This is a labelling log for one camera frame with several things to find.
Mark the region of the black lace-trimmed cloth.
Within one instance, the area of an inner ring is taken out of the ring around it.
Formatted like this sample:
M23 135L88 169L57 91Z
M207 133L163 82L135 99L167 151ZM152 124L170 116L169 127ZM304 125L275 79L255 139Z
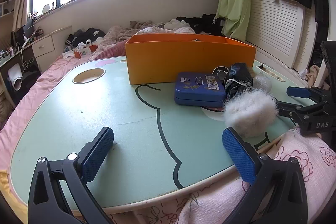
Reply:
M253 88L253 77L245 63L231 65L224 81L226 98L232 99L236 95Z

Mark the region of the white drawer desk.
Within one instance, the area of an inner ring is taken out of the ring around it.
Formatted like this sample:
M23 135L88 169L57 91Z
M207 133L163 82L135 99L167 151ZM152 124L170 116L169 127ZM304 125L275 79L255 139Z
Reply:
M21 70L23 71L22 63L25 61L28 63L32 59L32 64L36 65L40 72L43 73L62 55L66 38L70 33L72 33L72 26L54 30L29 44L7 61L1 63L1 91L3 91L12 105L15 105L15 103L12 100L9 84L5 84L8 78L8 70L15 64L20 64Z

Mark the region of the clear crinkled plastic bag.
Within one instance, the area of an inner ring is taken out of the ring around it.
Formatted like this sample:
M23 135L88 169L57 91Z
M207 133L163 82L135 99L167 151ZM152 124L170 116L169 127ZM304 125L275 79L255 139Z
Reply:
M253 78L253 88L269 94L272 89L272 81L266 75L260 73Z

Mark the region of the black clothes pile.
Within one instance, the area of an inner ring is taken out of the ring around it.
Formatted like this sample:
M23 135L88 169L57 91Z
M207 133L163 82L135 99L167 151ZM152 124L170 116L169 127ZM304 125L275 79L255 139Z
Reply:
M214 36L222 36L222 29L224 27L225 19L216 18L216 14L203 14L200 18L187 18L179 16L176 20L185 21L195 31L196 34L209 34Z

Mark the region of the pink floral blanket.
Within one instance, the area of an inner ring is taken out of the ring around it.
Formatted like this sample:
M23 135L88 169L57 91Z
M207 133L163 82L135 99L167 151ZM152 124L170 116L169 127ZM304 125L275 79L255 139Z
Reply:
M191 27L180 27L172 30L160 28L153 22L131 22L130 27L115 25L109 29L98 45L97 53L107 54L107 56L125 56L125 43L133 35L144 34L195 34Z

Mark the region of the small round metal tin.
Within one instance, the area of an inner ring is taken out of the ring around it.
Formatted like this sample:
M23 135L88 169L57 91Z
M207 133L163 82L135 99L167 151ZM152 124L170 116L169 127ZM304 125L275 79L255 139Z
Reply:
M217 76L222 82L225 81L230 69L225 66L218 66L213 70L213 75Z

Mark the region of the orange cardboard box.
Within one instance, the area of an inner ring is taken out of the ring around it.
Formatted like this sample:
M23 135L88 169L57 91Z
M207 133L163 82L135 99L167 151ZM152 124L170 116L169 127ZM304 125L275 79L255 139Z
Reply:
M252 67L256 55L249 44L201 34L137 34L125 50L132 85L174 82L181 72L211 73L235 63Z

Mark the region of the white furry pouch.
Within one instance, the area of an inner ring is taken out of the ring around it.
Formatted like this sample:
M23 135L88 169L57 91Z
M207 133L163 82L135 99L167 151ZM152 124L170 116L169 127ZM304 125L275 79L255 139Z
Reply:
M260 136L277 118L276 100L261 90L245 91L227 101L224 123L243 138Z

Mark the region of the green cartoon lap table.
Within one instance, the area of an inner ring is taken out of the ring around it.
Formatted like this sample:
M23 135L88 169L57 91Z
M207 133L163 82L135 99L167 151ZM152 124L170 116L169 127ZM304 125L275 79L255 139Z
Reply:
M174 102L173 83L131 85L124 57L72 69L30 119L11 158L15 194L29 199L38 159L62 160L103 127L114 133L88 188L109 214L151 206L222 180L234 170L220 112Z

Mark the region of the blue tin box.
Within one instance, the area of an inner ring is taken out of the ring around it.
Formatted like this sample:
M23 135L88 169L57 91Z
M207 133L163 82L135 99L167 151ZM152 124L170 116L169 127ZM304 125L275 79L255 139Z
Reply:
M179 105L221 107L226 91L212 74L181 72L175 83L174 100Z

